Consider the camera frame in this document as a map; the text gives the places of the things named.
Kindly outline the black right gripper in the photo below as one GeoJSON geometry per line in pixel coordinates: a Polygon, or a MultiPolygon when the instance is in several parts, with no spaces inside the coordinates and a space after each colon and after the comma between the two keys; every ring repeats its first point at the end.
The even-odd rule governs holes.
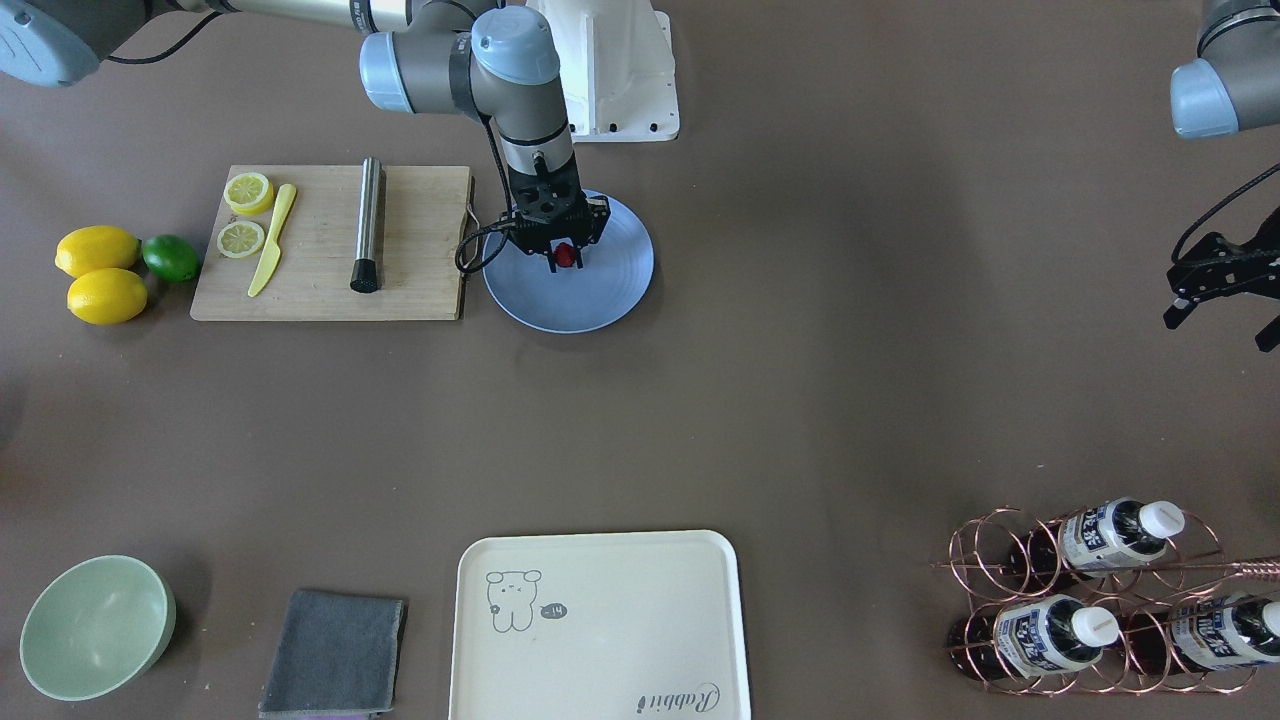
{"type": "Polygon", "coordinates": [[[598,242],[611,218],[611,201],[602,193],[586,193],[576,168],[540,174],[506,172],[515,200],[515,217],[506,229],[508,241],[525,254],[547,255],[549,273],[558,272],[554,249],[573,246],[573,264],[585,268],[582,247],[598,242]]]}

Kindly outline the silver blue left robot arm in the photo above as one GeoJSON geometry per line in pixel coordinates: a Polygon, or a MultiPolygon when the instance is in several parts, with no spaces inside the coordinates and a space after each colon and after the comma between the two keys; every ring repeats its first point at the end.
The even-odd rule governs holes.
{"type": "MultiPolygon", "coordinates": [[[[1275,1],[1206,1],[1196,59],[1170,78],[1172,128],[1180,138],[1217,138],[1279,123],[1279,9],[1275,1]]],[[[1240,293],[1279,297],[1279,211],[1234,243],[1217,232],[1189,238],[1219,211],[1277,176],[1271,165],[1219,200],[1181,232],[1166,278],[1172,301],[1164,324],[1175,331],[1201,305],[1240,293]]]]}

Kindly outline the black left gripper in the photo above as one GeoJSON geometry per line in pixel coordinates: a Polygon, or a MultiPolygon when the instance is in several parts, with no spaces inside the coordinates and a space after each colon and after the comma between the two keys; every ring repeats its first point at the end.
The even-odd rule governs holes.
{"type": "MultiPolygon", "coordinates": [[[[1175,331],[1201,304],[1236,293],[1266,299],[1279,297],[1279,211],[1272,211],[1253,238],[1231,243],[1210,232],[1198,240],[1183,259],[1166,273],[1174,299],[1164,311],[1164,324],[1175,331]]],[[[1270,354],[1280,345],[1280,316],[1256,336],[1258,351],[1270,354]]]]}

